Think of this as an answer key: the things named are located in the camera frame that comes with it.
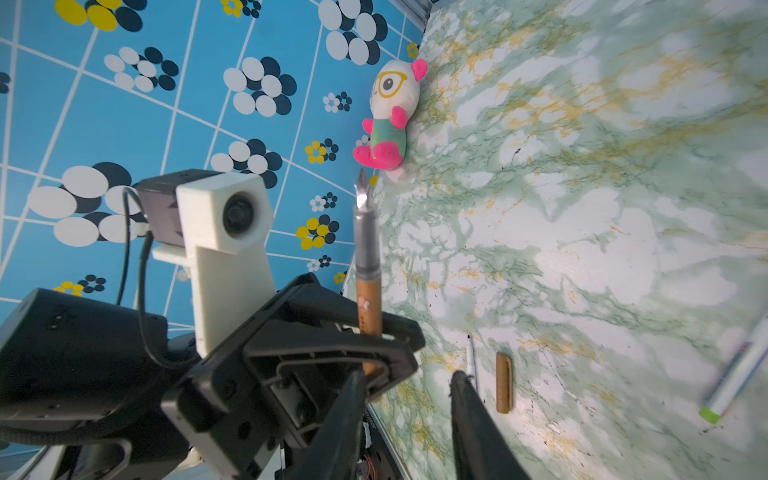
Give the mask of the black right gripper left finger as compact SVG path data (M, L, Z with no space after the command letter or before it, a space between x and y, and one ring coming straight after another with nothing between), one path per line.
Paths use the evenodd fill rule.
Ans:
M353 479L360 457L366 376L351 370L329 383L318 370L284 381L289 479Z

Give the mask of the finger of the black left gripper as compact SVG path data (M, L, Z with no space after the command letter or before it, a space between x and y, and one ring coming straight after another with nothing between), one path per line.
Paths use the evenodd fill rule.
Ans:
M371 293L345 298L312 274L278 291L249 324L245 360L413 360L426 346L416 321L383 312Z
M307 452L331 411L341 428L417 369L419 326L373 338L334 326L252 320L182 376L163 413L225 479L256 479L282 443Z

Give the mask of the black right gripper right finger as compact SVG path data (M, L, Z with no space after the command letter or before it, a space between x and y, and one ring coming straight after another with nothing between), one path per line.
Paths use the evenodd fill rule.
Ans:
M453 374L450 397L456 478L529 480L465 372Z

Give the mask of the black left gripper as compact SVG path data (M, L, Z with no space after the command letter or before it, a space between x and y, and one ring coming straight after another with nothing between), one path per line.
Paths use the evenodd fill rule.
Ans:
M241 325L199 357L154 314L33 291L1 327L1 437L38 445L32 479L162 479L192 453L272 479L285 431L246 366Z

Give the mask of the brown pen cap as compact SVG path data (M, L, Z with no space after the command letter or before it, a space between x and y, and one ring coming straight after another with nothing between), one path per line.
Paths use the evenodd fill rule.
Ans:
M508 414L513 409L513 362L502 352L496 353L496 409Z

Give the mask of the white pen light green end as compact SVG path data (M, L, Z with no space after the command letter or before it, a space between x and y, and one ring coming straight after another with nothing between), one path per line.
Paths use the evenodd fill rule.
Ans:
M702 419L717 424L767 357L767 313L741 344L699 410Z

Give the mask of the pink white plush toy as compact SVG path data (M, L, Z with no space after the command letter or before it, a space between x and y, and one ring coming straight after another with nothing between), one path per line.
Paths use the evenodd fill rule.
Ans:
M362 122L369 143L353 151L358 163L379 170L393 170L403 163L406 127L418 107L420 81L427 72L424 59L412 63L391 60L382 67L371 91L372 117Z

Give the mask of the aluminium frame post left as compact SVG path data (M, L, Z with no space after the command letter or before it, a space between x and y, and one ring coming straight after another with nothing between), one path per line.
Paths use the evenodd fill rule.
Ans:
M392 3L413 20L426 23L437 0L393 0Z

